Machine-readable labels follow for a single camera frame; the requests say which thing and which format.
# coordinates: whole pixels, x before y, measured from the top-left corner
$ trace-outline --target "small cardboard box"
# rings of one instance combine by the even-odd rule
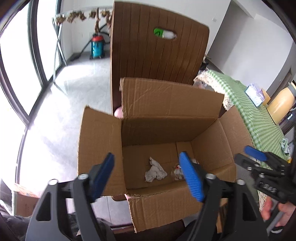
[[[218,118],[224,95],[190,85],[124,78],[123,119],[86,107],[78,152],[78,172],[88,173],[108,152],[115,167],[104,195],[128,194],[135,231],[159,227],[197,213],[185,181],[171,177],[178,154],[187,151],[201,166],[226,181],[235,181],[233,156],[252,145],[237,109]],[[145,182],[149,157],[168,173]]]

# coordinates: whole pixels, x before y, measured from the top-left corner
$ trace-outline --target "pink object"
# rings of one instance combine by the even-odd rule
[[[122,118],[122,106],[118,107],[114,112],[114,116],[121,119]]]

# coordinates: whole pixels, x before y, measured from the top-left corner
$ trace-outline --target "human hand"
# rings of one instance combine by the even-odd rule
[[[270,209],[272,208],[272,206],[273,206],[272,199],[271,197],[268,196],[264,203],[264,207],[261,211],[261,216],[264,220],[268,220],[270,218],[270,215],[271,215]],[[295,210],[295,206],[290,202],[287,202],[286,204],[279,203],[278,209],[279,211],[283,212],[284,215],[280,219],[280,221],[276,224],[276,227],[285,226],[289,221],[289,219],[291,218]]]

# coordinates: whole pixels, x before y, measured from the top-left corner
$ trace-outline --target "blue gripper pad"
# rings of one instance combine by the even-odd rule
[[[191,195],[195,197],[197,201],[202,202],[205,199],[202,181],[198,177],[198,174],[192,166],[192,162],[186,152],[180,153],[179,162]]]
[[[267,156],[264,152],[259,151],[251,146],[246,146],[244,148],[244,152],[254,158],[256,158],[259,161],[267,161]]]

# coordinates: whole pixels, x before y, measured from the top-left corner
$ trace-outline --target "green checkered tablecloth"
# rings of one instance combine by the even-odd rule
[[[224,107],[228,110],[235,105],[238,109],[244,123],[250,133],[256,149],[265,152],[272,152],[283,159],[287,159],[281,150],[281,141],[284,134],[279,127],[272,121],[264,106],[256,106],[245,94],[246,86],[238,80],[220,74],[216,71],[206,71],[208,84],[213,87],[216,92],[225,95]]]

